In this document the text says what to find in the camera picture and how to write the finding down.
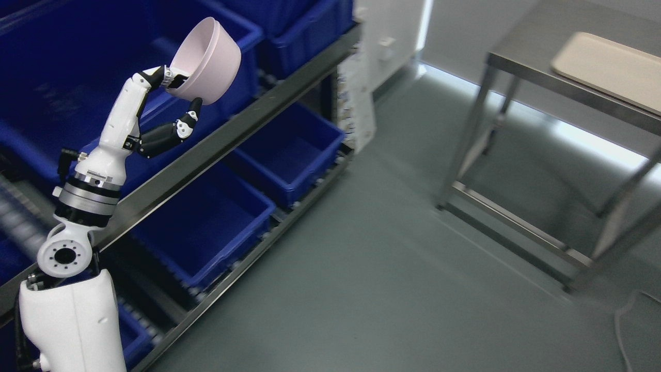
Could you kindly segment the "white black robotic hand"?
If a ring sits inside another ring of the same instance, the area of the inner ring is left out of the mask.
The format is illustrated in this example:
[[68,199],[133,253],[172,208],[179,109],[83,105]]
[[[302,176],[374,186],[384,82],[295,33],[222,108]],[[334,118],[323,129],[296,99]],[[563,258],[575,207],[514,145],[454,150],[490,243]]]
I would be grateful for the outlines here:
[[132,153],[153,158],[192,136],[200,118],[203,100],[191,101],[184,115],[141,133],[139,120],[147,103],[147,95],[159,87],[173,87],[184,82],[179,70],[159,66],[139,71],[128,78],[109,113],[99,143],[84,160],[78,161],[75,177],[85,181],[125,184],[125,160]]

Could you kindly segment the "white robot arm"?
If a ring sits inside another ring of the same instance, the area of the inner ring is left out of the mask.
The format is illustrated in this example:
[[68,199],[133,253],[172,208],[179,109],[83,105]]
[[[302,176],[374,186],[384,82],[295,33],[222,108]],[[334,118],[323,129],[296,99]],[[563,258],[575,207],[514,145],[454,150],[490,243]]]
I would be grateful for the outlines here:
[[20,371],[125,371],[113,278],[99,268],[92,233],[113,216],[128,150],[63,150],[64,182],[53,190],[57,225],[36,254],[41,271],[19,285],[15,360]]

